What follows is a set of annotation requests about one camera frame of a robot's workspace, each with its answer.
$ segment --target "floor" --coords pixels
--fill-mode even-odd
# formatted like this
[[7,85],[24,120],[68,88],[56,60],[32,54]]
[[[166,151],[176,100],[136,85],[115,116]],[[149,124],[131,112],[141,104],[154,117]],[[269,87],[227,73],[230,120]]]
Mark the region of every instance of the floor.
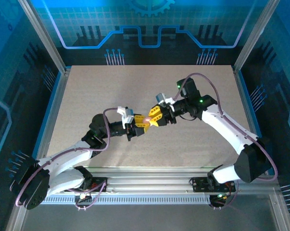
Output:
[[[104,109],[128,106],[147,115],[157,104],[155,96],[177,93],[176,82],[199,72],[216,85],[223,109],[244,127],[248,122],[229,65],[129,65],[72,66],[47,155],[53,155],[79,141],[88,131],[92,117]],[[211,86],[194,78],[201,95],[215,94]],[[109,112],[109,121],[120,121]],[[90,167],[215,167],[237,159],[230,144],[212,127],[195,120],[177,120],[176,125],[151,127],[128,142],[115,137],[107,151],[80,165]]]
[[22,231],[274,231],[265,196],[238,196],[221,211],[208,205],[40,205],[27,212]]

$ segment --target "glass panel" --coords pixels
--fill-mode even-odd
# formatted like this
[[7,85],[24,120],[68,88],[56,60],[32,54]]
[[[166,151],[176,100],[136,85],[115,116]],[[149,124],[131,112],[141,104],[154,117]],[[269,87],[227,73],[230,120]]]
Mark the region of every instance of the glass panel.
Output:
[[267,0],[32,2],[66,65],[121,65],[234,64]]
[[94,205],[80,215],[74,205],[40,205],[28,211],[23,230],[279,230],[271,211],[266,196],[238,196],[221,211],[208,205]]
[[15,199],[15,154],[32,154],[57,73],[19,3],[0,1],[0,230]]
[[273,143],[279,182],[281,186],[289,185],[290,0],[280,1],[241,72],[260,131]]

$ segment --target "beige tabletop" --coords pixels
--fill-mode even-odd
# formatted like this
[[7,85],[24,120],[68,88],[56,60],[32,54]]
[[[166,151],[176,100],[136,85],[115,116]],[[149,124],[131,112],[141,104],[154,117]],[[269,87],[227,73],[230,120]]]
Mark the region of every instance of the beige tabletop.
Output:
[[[223,109],[248,128],[237,84],[229,65],[124,65],[73,66],[50,141],[48,156],[79,141],[89,130],[95,114],[110,107],[129,107],[148,115],[157,104],[155,96],[177,93],[176,82],[199,72],[209,77],[221,97]],[[211,86],[194,77],[201,95],[215,97]],[[107,113],[110,122],[120,121],[115,111]],[[230,144],[212,127],[200,120],[151,127],[140,137],[111,139],[107,151],[79,165],[90,167],[215,167],[237,159]]]

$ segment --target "gear logo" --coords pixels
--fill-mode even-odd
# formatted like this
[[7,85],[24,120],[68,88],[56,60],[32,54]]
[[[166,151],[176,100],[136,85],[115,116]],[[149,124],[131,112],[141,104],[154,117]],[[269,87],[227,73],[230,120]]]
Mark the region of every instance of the gear logo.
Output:
[[128,0],[130,9],[135,13],[140,13],[141,16],[152,15],[158,16],[158,13],[164,13],[165,9],[170,9],[170,5],[174,4],[174,0]]
[[17,0],[0,0],[0,14],[9,23],[17,19],[20,11],[20,4]]

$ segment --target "cable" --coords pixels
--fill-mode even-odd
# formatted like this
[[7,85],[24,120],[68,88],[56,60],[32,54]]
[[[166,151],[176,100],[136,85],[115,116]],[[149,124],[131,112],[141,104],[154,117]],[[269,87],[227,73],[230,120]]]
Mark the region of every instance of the cable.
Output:
[[187,121],[193,121],[193,120],[195,120],[195,119],[196,119],[196,117],[195,117],[195,118],[193,118],[193,119],[186,119],[186,118],[184,118],[184,117],[183,117],[183,116],[181,116],[181,115],[180,115],[180,118],[181,118],[181,119],[184,119],[184,120],[187,120]]
[[258,177],[257,179],[259,180],[263,180],[263,181],[274,181],[277,179],[278,177],[278,170],[277,170],[277,167],[273,161],[273,159],[270,157],[270,155],[268,154],[268,152],[256,141],[254,140],[252,137],[250,137],[245,131],[241,130],[237,125],[235,125],[230,119],[228,119],[225,115],[224,115],[224,112],[222,110],[222,106],[221,106],[221,101],[220,101],[220,96],[217,92],[217,89],[216,87],[214,86],[214,84],[211,82],[211,80],[201,74],[201,73],[192,73],[192,74],[189,74],[183,81],[177,95],[174,97],[174,101],[176,101],[176,99],[178,98],[179,94],[181,93],[182,91],[182,88],[184,87],[184,84],[187,82],[188,78],[190,78],[191,76],[201,76],[203,77],[205,80],[207,80],[210,85],[212,86],[213,90],[215,91],[215,94],[216,94],[216,99],[217,99],[217,106],[218,106],[218,111],[219,113],[221,114],[221,116],[225,119],[225,121],[227,121],[235,130],[237,130],[238,132],[240,132],[244,137],[246,137],[247,139],[249,139],[250,141],[252,141],[254,144],[257,145],[257,147],[264,153],[264,155],[266,156],[266,158],[269,160],[270,164],[272,165],[273,167],[273,170],[274,170],[274,176],[270,179],[265,179],[265,178],[261,178],[261,177]]
[[228,182],[226,182],[225,185],[229,188],[229,196],[231,196],[231,185],[229,185]]
[[102,182],[101,184],[99,184],[99,185],[97,185],[97,186],[95,186],[95,187],[93,187],[92,189],[88,189],[88,190],[86,190],[86,191],[78,191],[78,190],[73,190],[73,189],[68,189],[68,191],[70,191],[70,192],[76,192],[76,193],[90,193],[90,192],[92,192],[92,191],[95,191],[96,189],[98,189],[99,187],[101,187],[102,185],[103,185],[103,183],[104,182]]
[[102,183],[102,187],[101,187],[101,189],[100,189],[100,192],[98,193],[97,196],[95,196],[95,199],[92,200],[92,202],[90,203],[90,205],[88,205],[88,206],[84,206],[83,208],[81,208],[81,207],[79,207],[78,204],[76,203],[75,206],[78,208],[78,210],[80,210],[80,209],[82,209],[82,210],[86,210],[86,209],[92,207],[92,206],[96,203],[96,201],[98,200],[98,198],[100,197],[100,195],[101,195],[101,193],[102,193],[102,191],[103,191],[103,189],[104,189],[105,186],[106,186],[106,182],[104,181],[104,182]]
[[189,184],[192,185],[192,186],[193,186],[193,184],[191,183],[191,181],[192,181],[193,179],[197,179],[197,177],[192,177],[191,179],[189,179]]
[[231,199],[231,201],[230,201],[229,203],[227,203],[226,205],[224,205],[224,206],[222,207],[222,209],[224,209],[224,208],[227,207],[227,206],[230,206],[230,205],[234,202],[234,200],[237,198],[237,195],[238,195],[238,192],[239,192],[239,182],[236,181],[236,183],[237,183],[237,190],[236,190],[236,192],[235,192],[233,198]]
[[70,152],[76,152],[76,151],[79,151],[79,150],[87,150],[87,151],[93,151],[93,152],[101,152],[101,151],[105,151],[109,144],[110,144],[110,139],[111,139],[111,133],[110,133],[110,127],[108,126],[108,122],[107,122],[107,117],[105,115],[105,113],[107,111],[111,111],[111,110],[117,110],[116,107],[114,108],[108,108],[108,109],[105,109],[103,111],[103,119],[104,119],[104,122],[105,122],[105,126],[106,126],[106,132],[107,132],[107,143],[106,143],[106,146],[105,148],[102,148],[102,149],[92,149],[92,148],[73,148],[73,149],[69,149],[69,150],[66,150],[66,151],[63,151],[59,154],[57,154],[56,156],[54,156],[52,159],[50,159],[49,161],[47,161],[46,163],[44,163],[41,167],[39,167],[29,178],[28,180],[25,182],[25,184],[23,185],[23,187],[21,188],[16,200],[15,200],[15,205],[17,207],[21,206],[22,204],[19,203],[20,202],[20,198],[21,196],[23,195],[25,189],[27,188],[27,186],[29,185],[29,183],[32,181],[32,179],[47,165],[51,164],[52,161],[56,160],[57,158],[59,158],[60,156],[64,155],[64,154],[67,154],[67,153],[70,153]]

